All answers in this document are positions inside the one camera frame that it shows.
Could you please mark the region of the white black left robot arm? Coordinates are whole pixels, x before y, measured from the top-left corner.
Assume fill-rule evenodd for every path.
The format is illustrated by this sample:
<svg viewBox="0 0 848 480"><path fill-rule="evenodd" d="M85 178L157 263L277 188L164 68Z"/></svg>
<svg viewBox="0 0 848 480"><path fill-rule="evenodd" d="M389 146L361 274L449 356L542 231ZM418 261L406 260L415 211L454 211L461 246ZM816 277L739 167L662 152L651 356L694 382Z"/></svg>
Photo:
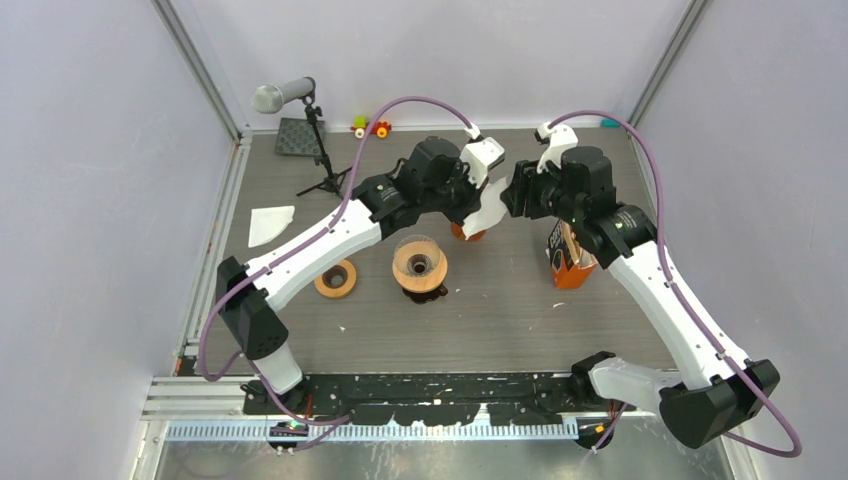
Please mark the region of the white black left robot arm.
<svg viewBox="0 0 848 480"><path fill-rule="evenodd" d="M365 178L345 204L288 243L246 264L228 257L218 265L216 312L265 379L273 406L293 414L307 398L278 311L341 261L416 224L423 214L439 212L464 224L480 210L488 174L504 157L493 138L457 147L428 137L391 171Z"/></svg>

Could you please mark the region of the dark brown dripper cup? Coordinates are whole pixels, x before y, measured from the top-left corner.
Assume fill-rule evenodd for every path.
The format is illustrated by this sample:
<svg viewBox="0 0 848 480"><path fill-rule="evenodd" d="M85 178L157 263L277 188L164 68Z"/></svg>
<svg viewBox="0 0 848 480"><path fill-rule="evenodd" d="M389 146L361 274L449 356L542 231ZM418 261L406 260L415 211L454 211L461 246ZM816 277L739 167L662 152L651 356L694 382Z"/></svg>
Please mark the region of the dark brown dripper cup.
<svg viewBox="0 0 848 480"><path fill-rule="evenodd" d="M410 299L415 304L425 304L431 301L435 301L446 296L449 293L448 289L443 284L439 285L433 290L429 290L426 292L413 292L406 288L403 288L402 292L408 299Z"/></svg>

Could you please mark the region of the large wooden ring holder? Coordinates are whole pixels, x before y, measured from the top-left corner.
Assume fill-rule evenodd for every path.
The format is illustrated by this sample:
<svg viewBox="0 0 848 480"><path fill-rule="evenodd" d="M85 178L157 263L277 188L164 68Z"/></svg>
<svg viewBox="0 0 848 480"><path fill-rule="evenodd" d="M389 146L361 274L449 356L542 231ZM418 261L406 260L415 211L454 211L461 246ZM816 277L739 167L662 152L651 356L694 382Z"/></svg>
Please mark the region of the large wooden ring holder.
<svg viewBox="0 0 848 480"><path fill-rule="evenodd" d="M448 261L446 255L442 251L441 263L433 272L422 277L412 277L401 274L393 266L392 257L392 274L402 288L406 288L413 292L426 292L433 290L444 283L448 274Z"/></svg>

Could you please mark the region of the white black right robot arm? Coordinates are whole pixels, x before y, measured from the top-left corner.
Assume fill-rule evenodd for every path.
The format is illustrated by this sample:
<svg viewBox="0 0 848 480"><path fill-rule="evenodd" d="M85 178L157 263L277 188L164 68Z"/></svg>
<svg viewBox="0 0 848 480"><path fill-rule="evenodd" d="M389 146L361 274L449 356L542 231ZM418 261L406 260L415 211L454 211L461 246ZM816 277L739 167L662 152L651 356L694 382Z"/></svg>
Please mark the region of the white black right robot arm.
<svg viewBox="0 0 848 480"><path fill-rule="evenodd" d="M617 400L658 415L689 448L700 448L754 418L781 380L768 359L731 341L675 274L656 226L620 202L612 164L596 147L576 147L557 166L516 163L501 199L513 217L553 217L571 227L637 302L676 366L666 372L600 351L572 366L571 397L584 410Z"/></svg>

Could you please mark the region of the clear glass dripper cone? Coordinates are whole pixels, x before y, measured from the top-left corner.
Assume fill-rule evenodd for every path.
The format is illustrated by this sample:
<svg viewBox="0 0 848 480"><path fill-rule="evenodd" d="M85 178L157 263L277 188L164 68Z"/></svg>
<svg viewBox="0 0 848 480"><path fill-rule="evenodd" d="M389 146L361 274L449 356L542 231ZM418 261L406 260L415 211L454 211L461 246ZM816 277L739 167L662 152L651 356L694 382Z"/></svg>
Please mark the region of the clear glass dripper cone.
<svg viewBox="0 0 848 480"><path fill-rule="evenodd" d="M396 246L393 266L403 275L422 277L440 265L441 255L435 240L425 235L411 235Z"/></svg>

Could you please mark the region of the white paper coffee filter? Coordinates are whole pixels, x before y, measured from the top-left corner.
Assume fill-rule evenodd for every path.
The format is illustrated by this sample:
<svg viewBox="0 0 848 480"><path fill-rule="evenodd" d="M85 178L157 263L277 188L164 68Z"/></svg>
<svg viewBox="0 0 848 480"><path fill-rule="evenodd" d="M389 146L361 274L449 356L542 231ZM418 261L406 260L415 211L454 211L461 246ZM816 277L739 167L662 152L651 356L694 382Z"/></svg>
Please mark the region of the white paper coffee filter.
<svg viewBox="0 0 848 480"><path fill-rule="evenodd" d="M488 183L480 194L480 208L469 214L463 221L462 233L470 238L497 225L507 214L507 207L501 200L501 194L508 187L508 179L502 177Z"/></svg>

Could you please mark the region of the orange coffee filter box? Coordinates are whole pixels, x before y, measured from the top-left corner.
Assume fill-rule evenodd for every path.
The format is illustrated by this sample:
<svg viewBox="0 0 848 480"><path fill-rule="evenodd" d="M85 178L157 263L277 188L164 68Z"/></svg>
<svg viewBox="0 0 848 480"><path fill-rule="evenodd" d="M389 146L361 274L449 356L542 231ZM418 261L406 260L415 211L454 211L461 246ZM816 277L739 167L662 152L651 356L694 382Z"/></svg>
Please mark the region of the orange coffee filter box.
<svg viewBox="0 0 848 480"><path fill-rule="evenodd" d="M547 239L545 250L553 284L560 290L579 289L598 265L584 249L572 227L558 220Z"/></svg>

